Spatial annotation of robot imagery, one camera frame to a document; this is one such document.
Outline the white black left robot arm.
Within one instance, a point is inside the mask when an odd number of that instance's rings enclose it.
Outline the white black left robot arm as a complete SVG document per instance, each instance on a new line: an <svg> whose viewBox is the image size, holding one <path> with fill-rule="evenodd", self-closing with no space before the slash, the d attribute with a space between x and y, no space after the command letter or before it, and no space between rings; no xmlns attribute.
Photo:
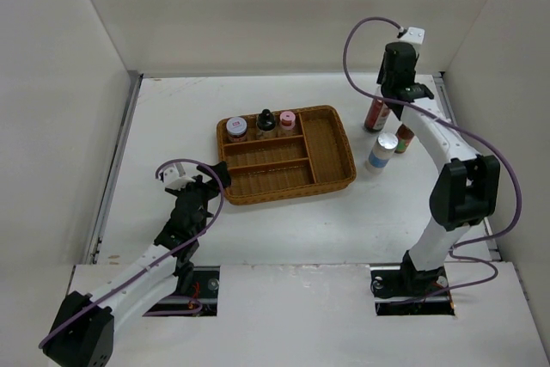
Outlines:
<svg viewBox="0 0 550 367"><path fill-rule="evenodd" d="M155 172L175 197L174 209L155 240L121 274L87 294L72 291L62 301L49 334L39 348L59 366L104 366L118 333L170 294L183 297L193 287L191 258L199 238L220 213L209 212L213 199L224 200L231 184L225 161L195 162L190 176L183 158L166 161Z"/></svg>

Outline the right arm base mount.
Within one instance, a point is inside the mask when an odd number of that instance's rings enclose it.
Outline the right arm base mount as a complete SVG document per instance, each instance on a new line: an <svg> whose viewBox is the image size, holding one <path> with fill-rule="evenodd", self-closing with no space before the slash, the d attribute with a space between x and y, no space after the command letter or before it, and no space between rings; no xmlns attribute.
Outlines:
<svg viewBox="0 0 550 367"><path fill-rule="evenodd" d="M378 316L455 315L449 292L435 292L449 286L443 267L407 284L399 267L370 269L370 290Z"/></svg>

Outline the pink lid spice jar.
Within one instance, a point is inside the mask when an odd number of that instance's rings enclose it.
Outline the pink lid spice jar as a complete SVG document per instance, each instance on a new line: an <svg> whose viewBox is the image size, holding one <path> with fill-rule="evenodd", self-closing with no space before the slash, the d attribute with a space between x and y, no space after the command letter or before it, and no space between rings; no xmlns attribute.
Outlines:
<svg viewBox="0 0 550 367"><path fill-rule="evenodd" d="M296 115L292 111L283 111L279 115L278 137L290 137L296 134Z"/></svg>

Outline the dark soy sauce bottle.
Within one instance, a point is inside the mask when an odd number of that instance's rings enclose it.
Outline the dark soy sauce bottle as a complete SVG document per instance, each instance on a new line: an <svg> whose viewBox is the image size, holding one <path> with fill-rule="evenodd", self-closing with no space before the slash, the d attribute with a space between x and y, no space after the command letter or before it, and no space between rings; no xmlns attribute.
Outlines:
<svg viewBox="0 0 550 367"><path fill-rule="evenodd" d="M369 111L364 120L364 129L371 133L380 132L391 114L391 109L381 100L382 91L380 87L377 88L375 97L370 104Z"/></svg>

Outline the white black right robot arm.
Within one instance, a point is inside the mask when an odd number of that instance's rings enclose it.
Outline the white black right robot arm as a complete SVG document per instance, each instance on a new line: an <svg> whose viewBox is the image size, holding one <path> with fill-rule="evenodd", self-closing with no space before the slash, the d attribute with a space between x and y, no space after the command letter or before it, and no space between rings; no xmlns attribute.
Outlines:
<svg viewBox="0 0 550 367"><path fill-rule="evenodd" d="M434 162L439 176L429 197L431 219L416 244L405 252L397 281L419 294L437 280L456 242L495 211L500 163L482 156L443 117L434 94L417 83L413 45L388 43L377 82L396 118L410 129Z"/></svg>

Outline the yellow cap red sauce bottle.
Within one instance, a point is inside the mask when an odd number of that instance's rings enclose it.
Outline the yellow cap red sauce bottle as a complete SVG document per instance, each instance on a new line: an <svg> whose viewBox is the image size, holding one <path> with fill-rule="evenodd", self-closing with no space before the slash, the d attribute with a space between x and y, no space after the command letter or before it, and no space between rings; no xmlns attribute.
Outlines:
<svg viewBox="0 0 550 367"><path fill-rule="evenodd" d="M414 132L409 129L406 125L401 124L395 133L398 138L398 144L396 146L395 152L398 154L405 153L409 144L414 139Z"/></svg>

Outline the white red lid jar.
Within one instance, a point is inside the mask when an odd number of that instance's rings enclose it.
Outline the white red lid jar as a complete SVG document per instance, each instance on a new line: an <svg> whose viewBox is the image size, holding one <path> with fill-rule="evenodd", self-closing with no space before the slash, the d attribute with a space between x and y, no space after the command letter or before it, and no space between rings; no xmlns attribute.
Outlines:
<svg viewBox="0 0 550 367"><path fill-rule="evenodd" d="M231 143L240 143L247 140L248 123L243 117L233 117L226 122L226 132Z"/></svg>

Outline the black cap pepper jar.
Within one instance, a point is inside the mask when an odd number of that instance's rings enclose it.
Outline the black cap pepper jar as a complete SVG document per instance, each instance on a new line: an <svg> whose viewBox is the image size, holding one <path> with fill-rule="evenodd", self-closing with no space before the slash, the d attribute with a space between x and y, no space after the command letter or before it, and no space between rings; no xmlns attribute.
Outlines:
<svg viewBox="0 0 550 367"><path fill-rule="evenodd" d="M256 137L258 139L270 139L277 136L277 122L274 114L269 109L264 109L256 119Z"/></svg>

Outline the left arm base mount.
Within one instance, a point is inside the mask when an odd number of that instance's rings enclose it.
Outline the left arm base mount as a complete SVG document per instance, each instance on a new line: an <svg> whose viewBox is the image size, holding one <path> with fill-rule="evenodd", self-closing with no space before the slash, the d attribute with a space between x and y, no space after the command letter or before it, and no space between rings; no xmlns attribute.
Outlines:
<svg viewBox="0 0 550 367"><path fill-rule="evenodd" d="M175 292L164 297L144 315L148 317L208 317L217 315L221 268L197 266Z"/></svg>

